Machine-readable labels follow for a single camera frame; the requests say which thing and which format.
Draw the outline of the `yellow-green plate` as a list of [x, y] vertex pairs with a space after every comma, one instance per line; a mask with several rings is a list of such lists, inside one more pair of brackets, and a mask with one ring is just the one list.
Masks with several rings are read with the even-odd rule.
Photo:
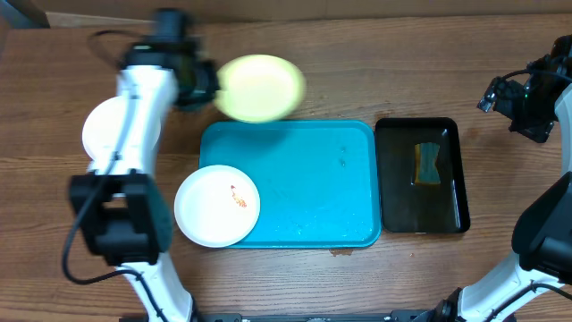
[[244, 55], [217, 72], [220, 89], [214, 105], [245, 123], [280, 120], [299, 107], [307, 81], [293, 63], [274, 55]]

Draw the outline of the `white plate with stain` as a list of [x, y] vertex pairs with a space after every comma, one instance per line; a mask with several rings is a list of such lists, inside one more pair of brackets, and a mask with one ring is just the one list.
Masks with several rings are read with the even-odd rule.
[[154, 98], [117, 96], [99, 104], [88, 115], [81, 134], [90, 167], [102, 172], [118, 154], [117, 167], [149, 173], [168, 110], [168, 105]]

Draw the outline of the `yellow green sponge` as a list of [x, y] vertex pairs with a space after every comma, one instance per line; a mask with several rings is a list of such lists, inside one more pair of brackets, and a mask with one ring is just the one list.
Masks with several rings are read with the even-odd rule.
[[434, 142], [415, 145], [415, 185], [437, 185], [441, 183], [436, 161], [440, 146]]

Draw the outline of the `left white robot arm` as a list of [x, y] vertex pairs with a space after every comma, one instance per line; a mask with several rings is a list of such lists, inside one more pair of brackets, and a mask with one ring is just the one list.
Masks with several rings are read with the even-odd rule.
[[[63, 245], [62, 271], [79, 285], [124, 276], [148, 321], [199, 321], [169, 254], [172, 215], [154, 174], [165, 117], [172, 106], [203, 106], [213, 100], [219, 88], [214, 63], [199, 58], [191, 41], [160, 39], [134, 44], [115, 65], [115, 106], [104, 121], [119, 127], [111, 147], [93, 157], [87, 173], [71, 178], [75, 220]], [[78, 233], [111, 272], [84, 278], [73, 274], [69, 257]]]

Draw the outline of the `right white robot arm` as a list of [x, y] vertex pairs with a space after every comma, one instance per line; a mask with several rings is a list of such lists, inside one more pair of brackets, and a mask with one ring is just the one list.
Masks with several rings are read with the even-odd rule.
[[494, 78], [478, 103], [511, 121], [510, 130], [544, 143], [553, 124], [561, 131], [561, 177], [517, 220], [512, 251], [475, 284], [458, 288], [418, 321], [512, 321], [535, 297], [571, 295], [571, 38], [554, 41], [549, 54], [529, 63], [520, 84], [510, 72]]

